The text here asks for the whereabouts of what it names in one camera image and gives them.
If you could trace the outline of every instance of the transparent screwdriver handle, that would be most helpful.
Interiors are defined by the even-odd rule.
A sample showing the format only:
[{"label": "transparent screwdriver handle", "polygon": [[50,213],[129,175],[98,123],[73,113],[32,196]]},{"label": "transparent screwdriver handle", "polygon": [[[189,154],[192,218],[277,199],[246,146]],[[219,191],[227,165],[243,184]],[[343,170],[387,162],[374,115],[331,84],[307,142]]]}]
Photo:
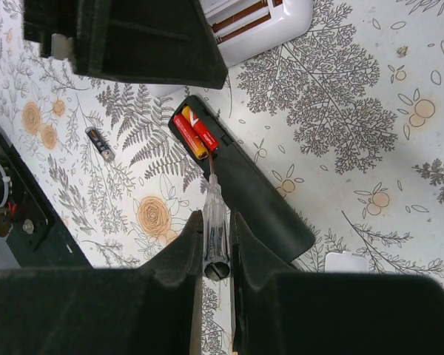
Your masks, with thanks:
[{"label": "transparent screwdriver handle", "polygon": [[203,218],[203,272],[209,279],[220,281],[229,276],[230,261],[226,233],[226,206],[222,199],[221,186],[214,174],[209,176]]}]

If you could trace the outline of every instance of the tablecloth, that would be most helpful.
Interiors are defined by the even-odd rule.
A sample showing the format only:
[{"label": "tablecloth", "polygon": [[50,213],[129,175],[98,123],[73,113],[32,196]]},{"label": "tablecloth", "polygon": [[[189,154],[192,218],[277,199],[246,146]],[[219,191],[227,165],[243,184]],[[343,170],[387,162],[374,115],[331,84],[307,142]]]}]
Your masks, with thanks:
[{"label": "tablecloth", "polygon": [[[39,58],[21,14],[0,0],[0,126],[95,267],[143,264],[202,207],[201,171],[167,129],[197,94],[316,234],[299,268],[347,250],[444,287],[444,0],[314,0],[307,34],[230,68],[222,90],[163,98]],[[204,351],[227,354],[229,293],[204,290]]]}]

